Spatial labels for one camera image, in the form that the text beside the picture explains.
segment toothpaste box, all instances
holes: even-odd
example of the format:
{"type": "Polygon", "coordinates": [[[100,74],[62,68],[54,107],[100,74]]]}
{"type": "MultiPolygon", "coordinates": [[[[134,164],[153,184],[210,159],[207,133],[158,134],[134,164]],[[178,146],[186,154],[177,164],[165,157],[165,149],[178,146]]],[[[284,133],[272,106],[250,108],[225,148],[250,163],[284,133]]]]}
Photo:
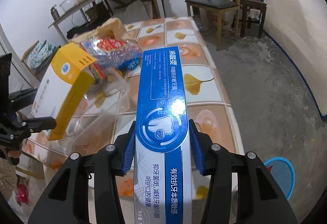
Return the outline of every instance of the toothpaste box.
{"type": "Polygon", "coordinates": [[[190,224],[190,139],[178,47],[144,51],[135,129],[135,223],[190,224]]]}

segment tooth logo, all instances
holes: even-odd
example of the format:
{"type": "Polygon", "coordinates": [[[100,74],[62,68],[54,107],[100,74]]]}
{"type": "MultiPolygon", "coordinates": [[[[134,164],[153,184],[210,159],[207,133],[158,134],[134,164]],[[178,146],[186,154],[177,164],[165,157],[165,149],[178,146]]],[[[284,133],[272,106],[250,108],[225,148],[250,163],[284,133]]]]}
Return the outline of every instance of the tooth logo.
{"type": "Polygon", "coordinates": [[[166,153],[174,150],[187,135],[186,114],[171,115],[170,110],[158,107],[139,118],[136,121],[137,137],[151,151],[166,153]]]}
{"type": "Polygon", "coordinates": [[[171,116],[164,116],[149,121],[148,129],[155,133],[158,139],[161,139],[164,138],[166,134],[169,135],[173,133],[173,125],[174,123],[171,116]]]}

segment metal screw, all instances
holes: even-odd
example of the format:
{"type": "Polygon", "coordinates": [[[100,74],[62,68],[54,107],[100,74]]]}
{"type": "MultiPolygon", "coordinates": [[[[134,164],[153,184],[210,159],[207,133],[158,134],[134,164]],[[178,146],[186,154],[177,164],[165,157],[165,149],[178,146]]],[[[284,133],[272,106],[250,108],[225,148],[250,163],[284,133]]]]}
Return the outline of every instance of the metal screw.
{"type": "Polygon", "coordinates": [[[114,146],[113,144],[107,145],[107,146],[106,146],[106,150],[107,150],[108,152],[110,152],[110,151],[114,151],[114,150],[115,150],[115,146],[114,146]]]}
{"type": "Polygon", "coordinates": [[[253,152],[248,152],[247,156],[252,160],[257,157],[257,155],[255,153],[253,153],[253,152]]]}
{"type": "Polygon", "coordinates": [[[76,159],[78,159],[79,157],[80,157],[80,154],[79,154],[79,153],[73,153],[73,154],[70,155],[70,158],[71,158],[72,160],[76,160],[76,159]]]}
{"type": "Polygon", "coordinates": [[[219,150],[221,149],[221,146],[218,145],[218,144],[213,144],[213,145],[211,146],[211,149],[212,149],[212,150],[215,150],[215,151],[219,151],[219,150]]]}

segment wooden chair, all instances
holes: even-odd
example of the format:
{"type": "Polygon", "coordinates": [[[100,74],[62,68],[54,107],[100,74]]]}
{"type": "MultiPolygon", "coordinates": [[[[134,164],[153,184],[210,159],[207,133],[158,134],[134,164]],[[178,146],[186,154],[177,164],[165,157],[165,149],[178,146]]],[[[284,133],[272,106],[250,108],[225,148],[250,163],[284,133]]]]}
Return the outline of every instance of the wooden chair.
{"type": "MultiPolygon", "coordinates": [[[[187,14],[191,16],[191,6],[197,8],[203,8],[217,14],[217,51],[220,48],[221,41],[221,15],[225,12],[236,11],[236,16],[238,16],[238,10],[240,9],[240,0],[236,2],[228,0],[186,0],[187,14]]],[[[234,37],[237,37],[238,29],[238,18],[235,22],[235,34],[234,37]]]]}

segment cardboard box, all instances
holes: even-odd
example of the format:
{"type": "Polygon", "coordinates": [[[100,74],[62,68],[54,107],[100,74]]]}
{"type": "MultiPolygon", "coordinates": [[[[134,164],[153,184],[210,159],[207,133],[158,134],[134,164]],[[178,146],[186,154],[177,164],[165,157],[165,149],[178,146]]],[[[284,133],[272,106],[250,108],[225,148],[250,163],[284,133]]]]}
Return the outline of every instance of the cardboard box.
{"type": "Polygon", "coordinates": [[[94,81],[94,77],[83,69],[96,60],[75,43],[69,43],[60,48],[51,61],[32,106],[34,117],[56,119],[55,129],[42,131],[48,140],[63,138],[78,104],[94,81]]]}
{"type": "Polygon", "coordinates": [[[190,139],[178,47],[143,53],[134,199],[137,224],[191,223],[190,139]]]}
{"type": "Polygon", "coordinates": [[[97,27],[92,31],[74,37],[70,41],[75,43],[81,43],[90,37],[115,38],[117,40],[122,40],[123,35],[125,33],[126,29],[122,22],[118,18],[110,18],[105,21],[100,27],[97,27]]]}

